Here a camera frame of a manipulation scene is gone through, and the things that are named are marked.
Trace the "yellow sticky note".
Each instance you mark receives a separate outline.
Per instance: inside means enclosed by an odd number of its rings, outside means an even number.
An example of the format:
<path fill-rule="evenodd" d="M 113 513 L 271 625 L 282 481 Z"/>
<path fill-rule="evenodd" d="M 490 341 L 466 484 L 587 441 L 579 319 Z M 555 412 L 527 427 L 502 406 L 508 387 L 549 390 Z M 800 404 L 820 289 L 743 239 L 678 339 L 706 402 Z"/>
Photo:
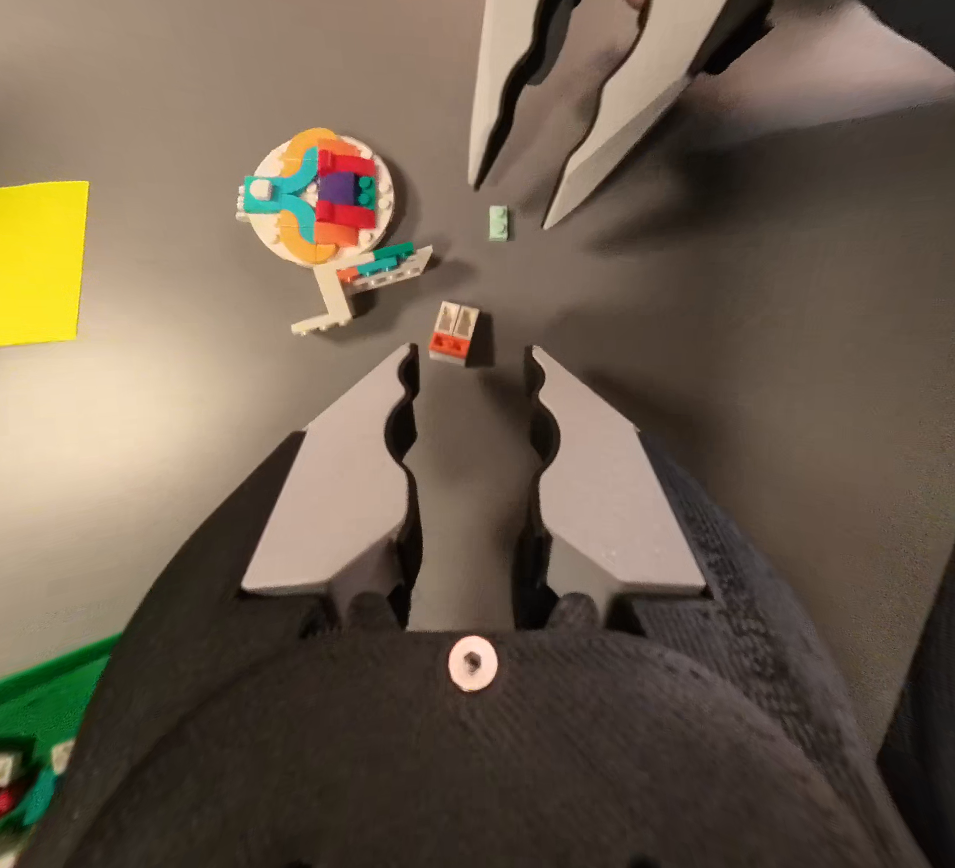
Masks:
<path fill-rule="evenodd" d="M 88 182 L 1 189 L 1 346 L 74 340 Z"/>

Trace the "round rainbow brick plate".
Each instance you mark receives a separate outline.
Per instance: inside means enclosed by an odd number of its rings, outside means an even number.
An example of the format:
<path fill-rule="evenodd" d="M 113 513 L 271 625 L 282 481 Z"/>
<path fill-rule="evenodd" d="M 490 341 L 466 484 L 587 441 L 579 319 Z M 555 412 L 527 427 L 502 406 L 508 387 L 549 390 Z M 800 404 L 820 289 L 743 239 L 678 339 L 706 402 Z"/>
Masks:
<path fill-rule="evenodd" d="M 375 252 L 394 209 L 385 160 L 355 137 L 313 127 L 275 147 L 243 179 L 235 217 L 274 256 L 314 268 Z"/>

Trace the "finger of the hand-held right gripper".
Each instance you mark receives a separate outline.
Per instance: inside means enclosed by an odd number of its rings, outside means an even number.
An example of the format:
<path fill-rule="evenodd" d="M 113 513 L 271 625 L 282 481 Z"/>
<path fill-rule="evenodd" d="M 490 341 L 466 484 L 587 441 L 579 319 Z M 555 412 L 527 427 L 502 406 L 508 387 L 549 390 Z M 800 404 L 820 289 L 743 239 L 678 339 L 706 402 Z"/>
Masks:
<path fill-rule="evenodd" d="M 579 207 L 673 105 L 727 0 L 647 0 L 638 35 L 601 87 L 593 121 L 561 173 L 543 228 Z"/>
<path fill-rule="evenodd" d="M 548 38 L 567 32 L 579 0 L 485 0 L 472 108 L 468 182 L 479 189 L 513 127 L 523 91 L 546 76 Z"/>

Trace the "white brick assembly teal brick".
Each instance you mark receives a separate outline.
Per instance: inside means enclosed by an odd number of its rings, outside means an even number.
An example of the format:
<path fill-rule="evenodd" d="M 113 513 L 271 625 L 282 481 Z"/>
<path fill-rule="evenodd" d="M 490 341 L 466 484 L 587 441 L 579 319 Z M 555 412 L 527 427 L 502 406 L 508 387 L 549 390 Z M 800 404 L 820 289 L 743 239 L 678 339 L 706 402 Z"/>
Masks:
<path fill-rule="evenodd" d="M 352 300 L 356 295 L 420 277 L 433 254 L 431 245 L 417 248 L 405 242 L 316 265 L 313 273 L 325 311 L 292 324 L 291 333 L 306 336 L 349 325 L 355 316 Z"/>

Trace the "green plastic bin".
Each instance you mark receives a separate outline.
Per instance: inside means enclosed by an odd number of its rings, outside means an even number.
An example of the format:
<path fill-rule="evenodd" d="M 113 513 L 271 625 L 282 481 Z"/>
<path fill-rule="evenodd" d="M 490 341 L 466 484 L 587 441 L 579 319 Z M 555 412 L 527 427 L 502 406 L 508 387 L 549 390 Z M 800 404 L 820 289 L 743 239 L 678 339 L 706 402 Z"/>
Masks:
<path fill-rule="evenodd" d="M 108 637 L 2 679 L 1 741 L 12 737 L 52 743 L 71 733 L 77 739 L 96 685 L 119 639 L 118 634 Z M 19 833 L 1 831 L 3 867 L 17 864 L 38 822 Z"/>

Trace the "person's leg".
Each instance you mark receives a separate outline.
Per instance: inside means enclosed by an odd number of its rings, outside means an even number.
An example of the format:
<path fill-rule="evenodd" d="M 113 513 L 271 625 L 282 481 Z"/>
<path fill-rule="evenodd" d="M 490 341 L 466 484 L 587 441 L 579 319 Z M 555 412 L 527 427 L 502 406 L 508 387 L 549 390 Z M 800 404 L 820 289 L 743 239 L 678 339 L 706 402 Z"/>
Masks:
<path fill-rule="evenodd" d="M 889 793 L 930 865 L 954 865 L 954 584 L 949 568 L 877 754 Z"/>

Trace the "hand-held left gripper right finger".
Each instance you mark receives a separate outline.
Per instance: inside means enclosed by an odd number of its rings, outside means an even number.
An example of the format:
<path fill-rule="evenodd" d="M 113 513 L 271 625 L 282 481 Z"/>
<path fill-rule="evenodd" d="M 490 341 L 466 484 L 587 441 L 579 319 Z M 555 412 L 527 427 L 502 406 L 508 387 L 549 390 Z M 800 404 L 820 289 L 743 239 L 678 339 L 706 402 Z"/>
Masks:
<path fill-rule="evenodd" d="M 579 594 L 606 621 L 631 596 L 697 599 L 707 579 L 637 427 L 538 346 L 525 351 L 532 476 L 515 552 L 515 623 Z"/>

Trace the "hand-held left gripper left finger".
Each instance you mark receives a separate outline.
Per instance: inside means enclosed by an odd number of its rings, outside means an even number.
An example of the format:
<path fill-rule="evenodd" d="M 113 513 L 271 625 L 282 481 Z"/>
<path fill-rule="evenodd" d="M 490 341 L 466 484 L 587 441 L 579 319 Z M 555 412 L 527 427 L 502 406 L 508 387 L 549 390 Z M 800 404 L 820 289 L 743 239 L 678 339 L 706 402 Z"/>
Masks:
<path fill-rule="evenodd" d="M 245 593 L 318 594 L 341 616 L 356 596 L 376 593 L 409 623 L 423 551 L 404 458 L 419 387 L 417 345 L 404 344 L 308 423 L 245 570 Z"/>

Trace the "pile of toy bricks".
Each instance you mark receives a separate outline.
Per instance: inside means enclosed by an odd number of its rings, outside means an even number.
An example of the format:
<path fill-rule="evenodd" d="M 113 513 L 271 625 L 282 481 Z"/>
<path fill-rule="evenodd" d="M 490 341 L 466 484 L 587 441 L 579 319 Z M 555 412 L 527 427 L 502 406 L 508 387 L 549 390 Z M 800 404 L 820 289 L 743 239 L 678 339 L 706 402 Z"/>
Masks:
<path fill-rule="evenodd" d="M 1 831 L 20 833 L 35 825 L 50 807 L 69 766 L 76 735 L 52 743 L 2 738 Z"/>

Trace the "white orange small brick assembly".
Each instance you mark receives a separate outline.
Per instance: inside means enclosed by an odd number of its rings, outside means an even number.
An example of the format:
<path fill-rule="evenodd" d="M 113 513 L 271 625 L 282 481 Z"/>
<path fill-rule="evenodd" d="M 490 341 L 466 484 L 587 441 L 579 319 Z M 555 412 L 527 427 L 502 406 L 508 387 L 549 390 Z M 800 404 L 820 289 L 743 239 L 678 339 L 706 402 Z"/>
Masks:
<path fill-rule="evenodd" d="M 442 301 L 428 345 L 433 361 L 467 367 L 481 312 L 478 308 Z"/>

